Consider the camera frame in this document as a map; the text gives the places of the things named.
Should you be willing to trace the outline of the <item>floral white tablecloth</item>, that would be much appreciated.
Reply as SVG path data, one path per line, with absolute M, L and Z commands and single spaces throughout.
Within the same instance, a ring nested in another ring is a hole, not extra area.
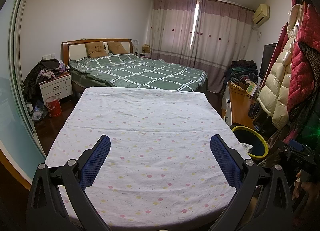
M 216 134 L 248 158 L 202 93 L 91 87 L 46 164 L 77 159 L 106 135 L 110 153 L 85 190 L 103 220 L 114 230 L 190 229 L 216 218 L 235 193 L 210 151 Z

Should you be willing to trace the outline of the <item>yellow rimmed trash bin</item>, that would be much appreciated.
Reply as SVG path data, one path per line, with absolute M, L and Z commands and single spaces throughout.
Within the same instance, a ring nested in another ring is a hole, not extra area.
M 268 155 L 268 145 L 265 139 L 255 130 L 243 125 L 231 125 L 231 130 L 240 143 L 253 146 L 249 156 L 255 160 L 261 160 Z

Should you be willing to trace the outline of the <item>black television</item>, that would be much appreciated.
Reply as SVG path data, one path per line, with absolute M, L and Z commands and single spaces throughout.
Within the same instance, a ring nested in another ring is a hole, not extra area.
M 259 71 L 259 78 L 262 80 L 264 79 L 268 66 L 270 64 L 274 49 L 276 48 L 277 43 L 272 43 L 272 44 L 267 44 L 264 46 L 263 49 L 263 56 L 262 56 L 262 61 L 261 61 L 261 66 L 260 66 L 260 71 Z

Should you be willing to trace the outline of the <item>green plaid bed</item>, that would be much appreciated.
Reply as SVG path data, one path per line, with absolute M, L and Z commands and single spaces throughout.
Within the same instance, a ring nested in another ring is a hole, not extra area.
M 146 88 L 202 91 L 207 86 L 203 70 L 149 59 L 134 54 L 83 57 L 69 60 L 71 78 L 86 87 Z

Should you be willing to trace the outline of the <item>air conditioner unit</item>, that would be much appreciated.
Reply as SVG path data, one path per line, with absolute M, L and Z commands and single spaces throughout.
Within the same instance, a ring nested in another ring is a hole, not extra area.
M 270 18 L 270 7 L 267 4 L 260 4 L 253 15 L 253 22 L 261 26 Z

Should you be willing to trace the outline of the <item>brown pillow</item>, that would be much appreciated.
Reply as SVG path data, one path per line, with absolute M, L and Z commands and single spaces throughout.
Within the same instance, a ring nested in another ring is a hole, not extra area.
M 128 54 L 129 52 L 123 47 L 121 42 L 109 41 L 107 42 L 108 50 L 112 54 Z
M 100 58 L 107 56 L 107 52 L 102 41 L 86 43 L 85 47 L 90 58 Z

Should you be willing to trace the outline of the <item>right brown pillow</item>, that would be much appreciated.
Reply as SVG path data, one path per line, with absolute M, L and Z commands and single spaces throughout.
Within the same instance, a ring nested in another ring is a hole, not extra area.
M 129 52 L 123 47 L 121 42 L 109 41 L 107 42 L 108 50 L 112 54 L 128 54 Z

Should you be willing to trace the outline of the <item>beige medicine box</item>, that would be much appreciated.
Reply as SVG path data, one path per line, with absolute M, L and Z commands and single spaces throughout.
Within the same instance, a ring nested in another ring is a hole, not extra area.
M 247 153 L 250 153 L 251 150 L 252 150 L 252 148 L 253 148 L 252 145 L 247 144 L 247 143 L 241 143 L 241 145 L 242 145 L 242 147 L 245 149 L 245 151 L 246 151 Z

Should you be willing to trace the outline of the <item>clothes pile by curtain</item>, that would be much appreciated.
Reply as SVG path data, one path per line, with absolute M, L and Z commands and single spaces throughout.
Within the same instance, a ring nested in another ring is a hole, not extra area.
M 230 67 L 224 72 L 223 87 L 225 88 L 229 81 L 233 83 L 250 80 L 258 82 L 257 65 L 254 61 L 244 59 L 232 61 Z

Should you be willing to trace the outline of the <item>red bucket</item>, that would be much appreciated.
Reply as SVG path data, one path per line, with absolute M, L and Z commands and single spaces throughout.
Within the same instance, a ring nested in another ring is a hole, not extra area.
M 50 96 L 46 99 L 46 107 L 50 117 L 58 117 L 62 113 L 60 99 L 58 96 Z

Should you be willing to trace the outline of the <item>pink striped curtains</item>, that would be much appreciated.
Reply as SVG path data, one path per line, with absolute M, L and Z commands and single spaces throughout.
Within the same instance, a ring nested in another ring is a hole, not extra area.
M 246 55 L 253 14 L 217 0 L 152 0 L 150 57 L 205 71 L 218 93 L 231 63 Z

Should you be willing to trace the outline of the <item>sliding glass door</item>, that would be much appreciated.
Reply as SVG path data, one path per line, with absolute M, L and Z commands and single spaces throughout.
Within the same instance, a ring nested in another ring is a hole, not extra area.
M 6 0 L 1 8 L 1 149 L 29 178 L 44 162 L 22 94 L 20 29 L 25 0 Z

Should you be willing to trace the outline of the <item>wicker basket on bedside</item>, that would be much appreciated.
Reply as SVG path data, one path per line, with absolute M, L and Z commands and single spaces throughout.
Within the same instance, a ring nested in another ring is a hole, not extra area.
M 148 44 L 142 45 L 142 53 L 149 54 L 150 53 L 150 46 Z

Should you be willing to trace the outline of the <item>wooden headboard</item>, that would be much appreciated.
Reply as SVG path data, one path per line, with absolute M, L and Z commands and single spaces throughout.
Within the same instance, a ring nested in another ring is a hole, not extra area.
M 86 46 L 87 43 L 92 42 L 121 42 L 123 47 L 129 53 L 133 53 L 133 44 L 131 39 L 125 38 L 97 38 L 97 39 L 79 39 L 74 41 L 66 41 L 61 43 L 61 57 L 65 65 L 69 65 L 70 59 L 81 59 L 87 56 Z

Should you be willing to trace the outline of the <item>cream puffer jacket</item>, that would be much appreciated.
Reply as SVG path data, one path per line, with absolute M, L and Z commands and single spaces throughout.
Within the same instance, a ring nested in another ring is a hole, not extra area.
M 291 80 L 291 61 L 297 45 L 297 35 L 303 19 L 303 6 L 296 4 L 289 12 L 288 40 L 271 67 L 258 101 L 265 113 L 272 117 L 272 124 L 281 130 L 289 121 L 287 101 Z

